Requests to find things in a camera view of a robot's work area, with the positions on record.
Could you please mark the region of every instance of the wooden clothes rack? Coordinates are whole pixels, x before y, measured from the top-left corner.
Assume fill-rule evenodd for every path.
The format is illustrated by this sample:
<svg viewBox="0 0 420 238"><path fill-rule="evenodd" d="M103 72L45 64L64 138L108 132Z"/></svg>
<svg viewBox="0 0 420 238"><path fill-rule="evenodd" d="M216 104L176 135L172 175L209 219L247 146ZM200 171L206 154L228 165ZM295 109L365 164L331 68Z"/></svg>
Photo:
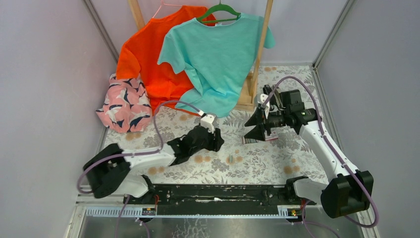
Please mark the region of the wooden clothes rack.
<svg viewBox="0 0 420 238"><path fill-rule="evenodd" d="M145 22L138 0L128 0L128 4L130 5L131 13L133 14L134 21L137 25L137 29L142 29L145 26ZM242 87L242 91L239 96L238 103L235 106L235 109L250 112L254 110L254 98L257 95L258 69L260 67L261 56L263 54L265 36L267 35L268 21L270 20L272 6L273 0L267 0L267 6L265 7L264 14L264 23L262 25L260 44L258 46L258 53L257 58L255 60L254 71L248 74L244 82L244 86Z"/></svg>

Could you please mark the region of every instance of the bird print fabric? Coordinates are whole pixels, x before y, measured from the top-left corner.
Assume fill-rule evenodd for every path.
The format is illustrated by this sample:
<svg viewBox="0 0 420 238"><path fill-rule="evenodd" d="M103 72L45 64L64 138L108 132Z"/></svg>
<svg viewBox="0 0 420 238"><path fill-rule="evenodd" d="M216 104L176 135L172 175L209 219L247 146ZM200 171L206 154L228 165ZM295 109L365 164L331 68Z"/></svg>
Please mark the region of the bird print fabric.
<svg viewBox="0 0 420 238"><path fill-rule="evenodd" d="M96 114L104 126L116 132L143 131L152 121L152 108L140 76L117 80L111 75L104 105Z"/></svg>

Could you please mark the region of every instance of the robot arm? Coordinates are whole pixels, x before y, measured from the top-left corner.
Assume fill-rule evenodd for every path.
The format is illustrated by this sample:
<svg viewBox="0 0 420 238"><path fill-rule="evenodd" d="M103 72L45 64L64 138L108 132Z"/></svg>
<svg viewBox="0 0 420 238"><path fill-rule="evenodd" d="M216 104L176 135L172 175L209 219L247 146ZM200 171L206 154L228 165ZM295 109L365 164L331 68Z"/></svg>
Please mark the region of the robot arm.
<svg viewBox="0 0 420 238"><path fill-rule="evenodd" d="M323 122L318 123L315 109L305 109L299 90L282 92L277 95L280 99L276 104L279 111L269 112L270 104L263 106L268 98L266 94L259 96L253 116L245 126L255 127L245 135L245 138L265 140L265 133L271 134L271 128L289 126L304 139L312 149L328 178L329 184L315 182L308 177L288 179L286 187L289 196L305 198L322 204L325 212L331 218L348 215L369 208L369 200L344 168L332 149L344 159L350 171L362 182L369 194L373 186L373 177L369 171L360 172L359 169L344 155L332 140Z"/></svg>
<svg viewBox="0 0 420 238"><path fill-rule="evenodd" d="M103 149L84 165L83 170L105 157L118 154L121 156L100 163L86 173L94 197L103 198L113 193L130 194L143 197L147 202L153 197L154 187L147 176L136 176L135 170L179 165L202 149L219 151L224 140L221 138L220 129L213 126L215 116L202 112L200 114L200 125L195 126L186 135L167 142L160 151L159 147L123 151L117 144Z"/></svg>

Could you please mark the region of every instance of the floral tablecloth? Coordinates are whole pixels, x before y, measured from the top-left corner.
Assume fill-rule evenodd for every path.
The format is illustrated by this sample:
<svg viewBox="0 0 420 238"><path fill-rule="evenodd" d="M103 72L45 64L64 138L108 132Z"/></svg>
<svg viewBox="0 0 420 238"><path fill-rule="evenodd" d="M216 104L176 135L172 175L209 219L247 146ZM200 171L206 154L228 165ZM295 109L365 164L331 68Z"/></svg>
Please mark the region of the floral tablecloth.
<svg viewBox="0 0 420 238"><path fill-rule="evenodd" d="M275 84L288 75L304 81L317 99L309 66L261 66L258 90L262 92L265 84ZM299 89L305 107L313 108L309 95L294 80L286 80L280 89ZM286 179L302 175L327 183L325 172L311 149L290 128L275 129L279 136L277 140L244 145L242 136L252 129L244 127L244 123L251 115L233 110L229 116L218 119L217 127L225 141L219 152L202 150L181 165L152 167L135 174L146 174L153 183L285 184ZM198 123L198 117L170 108L161 109L157 115L157 125L165 142L182 136ZM144 132L109 130L105 146L111 143L118 143L122 149L142 149L158 146L159 140L150 124Z"/></svg>

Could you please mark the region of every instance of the white wall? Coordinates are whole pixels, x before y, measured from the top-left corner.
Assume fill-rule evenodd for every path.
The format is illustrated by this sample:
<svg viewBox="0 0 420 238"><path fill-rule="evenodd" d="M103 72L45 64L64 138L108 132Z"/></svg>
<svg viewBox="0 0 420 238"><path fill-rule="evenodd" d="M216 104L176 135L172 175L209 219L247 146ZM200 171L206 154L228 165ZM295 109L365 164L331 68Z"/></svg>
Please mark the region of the white wall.
<svg viewBox="0 0 420 238"><path fill-rule="evenodd" d="M62 237L115 62L81 0L0 3L0 237Z"/></svg>
<svg viewBox="0 0 420 238"><path fill-rule="evenodd" d="M118 52L137 32L127 0L92 0ZM218 0L164 0L165 3L204 5L211 7ZM145 22L159 8L159 0L139 0ZM264 16L265 0L223 0L238 12ZM274 0L270 27L277 45L263 53L262 62L313 62L337 20L346 0ZM157 18L178 10L163 6Z"/></svg>
<svg viewBox="0 0 420 238"><path fill-rule="evenodd" d="M419 11L358 1L319 67L345 153L373 174L382 238L419 237Z"/></svg>

